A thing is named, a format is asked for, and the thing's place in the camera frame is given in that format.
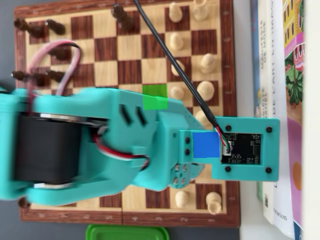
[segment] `green square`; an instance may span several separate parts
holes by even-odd
[[[168,108],[167,84],[142,86],[143,110],[161,110]]]

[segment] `teal robotic arm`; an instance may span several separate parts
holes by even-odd
[[[114,88],[71,96],[0,94],[0,199],[65,205],[128,185],[183,188],[211,165],[213,179],[277,181],[279,121],[216,117],[230,144],[176,99]],[[151,101],[155,109],[144,109]],[[157,109],[167,101],[166,109]]]

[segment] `blue square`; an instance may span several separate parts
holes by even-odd
[[[219,141],[219,135],[216,131],[193,132],[193,158],[219,158]]]

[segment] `white surface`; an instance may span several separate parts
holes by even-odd
[[[233,0],[233,17],[237,113],[239,117],[253,117],[250,1]],[[241,182],[240,198],[240,240],[290,240],[263,217],[262,204],[256,197],[256,182]]]
[[[320,216],[319,157],[314,150],[319,148],[319,0],[304,3],[304,23],[306,58],[303,93],[303,130],[302,130],[302,227],[303,240],[318,240]]]

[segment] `colorful book cover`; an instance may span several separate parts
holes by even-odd
[[[301,240],[302,109],[304,87],[304,1],[282,0],[286,112],[294,235]]]

